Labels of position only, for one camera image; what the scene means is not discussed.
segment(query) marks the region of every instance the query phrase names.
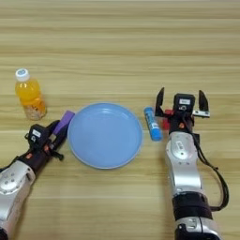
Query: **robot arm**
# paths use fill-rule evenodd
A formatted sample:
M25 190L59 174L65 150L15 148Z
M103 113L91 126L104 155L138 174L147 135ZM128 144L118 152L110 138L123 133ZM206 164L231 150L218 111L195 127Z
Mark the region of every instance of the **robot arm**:
M190 134L173 132L166 148L170 170L176 240L220 240L217 224L197 169L197 149Z
M52 157L63 159L56 149L67 136L70 119L64 125L55 121L47 127L31 126L25 136L29 150L0 171L0 240L9 240L14 233L24 200L40 170Z
M36 176L32 169L16 160L0 174L0 240L14 232L21 208Z
M156 116L165 117L170 123L165 159L172 187L175 240L221 240L212 210L219 210L227 205L229 200L227 185L223 180L227 189L226 202L221 207L210 207L197 169L200 146L196 142L196 135L192 133L193 115L210 116L207 99L200 91L200 110L193 111L195 97L177 94L174 97L172 113L164 113L161 110L163 94L164 89L161 89L157 96ZM206 163L217 175L219 174L217 168L209 162Z

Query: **purple object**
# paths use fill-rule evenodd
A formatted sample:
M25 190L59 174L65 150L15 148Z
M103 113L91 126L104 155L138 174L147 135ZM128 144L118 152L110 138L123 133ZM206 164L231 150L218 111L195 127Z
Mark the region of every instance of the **purple object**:
M56 126L53 134L56 135L62 127L69 124L74 115L75 115L74 112L66 111L62 119L60 120L59 124Z

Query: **blue glue stick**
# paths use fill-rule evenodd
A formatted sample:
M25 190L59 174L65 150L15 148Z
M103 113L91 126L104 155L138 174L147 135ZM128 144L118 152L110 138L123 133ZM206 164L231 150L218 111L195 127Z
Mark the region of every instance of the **blue glue stick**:
M155 119L153 108L146 107L144 114L152 140L160 141L162 139L161 129Z

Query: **blue plate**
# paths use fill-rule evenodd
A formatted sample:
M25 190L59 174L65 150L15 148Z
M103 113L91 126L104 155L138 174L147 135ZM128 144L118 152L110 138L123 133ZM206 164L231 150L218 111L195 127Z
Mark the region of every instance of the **blue plate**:
M97 103L72 118L67 138L76 158L98 169L113 169L136 157L142 145L143 129L128 109Z

